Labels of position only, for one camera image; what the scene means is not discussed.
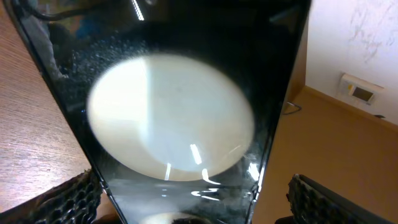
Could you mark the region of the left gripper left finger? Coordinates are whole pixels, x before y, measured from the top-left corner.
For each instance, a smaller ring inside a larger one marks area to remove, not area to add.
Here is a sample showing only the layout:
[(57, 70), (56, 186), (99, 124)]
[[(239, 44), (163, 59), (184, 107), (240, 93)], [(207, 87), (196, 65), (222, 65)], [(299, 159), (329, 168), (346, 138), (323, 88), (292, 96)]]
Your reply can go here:
[(1, 213), (1, 223), (92, 223), (96, 219), (102, 188), (92, 170)]

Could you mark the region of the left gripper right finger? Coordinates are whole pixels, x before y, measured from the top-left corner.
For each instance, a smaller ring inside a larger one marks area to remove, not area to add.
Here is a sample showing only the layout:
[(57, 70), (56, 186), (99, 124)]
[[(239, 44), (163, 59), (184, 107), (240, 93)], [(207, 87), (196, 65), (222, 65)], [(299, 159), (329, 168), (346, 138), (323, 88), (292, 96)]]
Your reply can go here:
[(392, 224), (302, 174), (289, 182), (287, 200), (292, 215), (275, 224)]

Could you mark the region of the black smartphone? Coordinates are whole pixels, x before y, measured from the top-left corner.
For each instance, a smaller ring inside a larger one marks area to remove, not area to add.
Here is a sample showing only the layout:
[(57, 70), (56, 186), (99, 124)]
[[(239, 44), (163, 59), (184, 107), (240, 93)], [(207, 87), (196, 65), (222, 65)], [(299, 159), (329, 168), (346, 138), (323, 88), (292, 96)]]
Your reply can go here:
[(4, 1), (123, 223), (250, 223), (310, 1)]

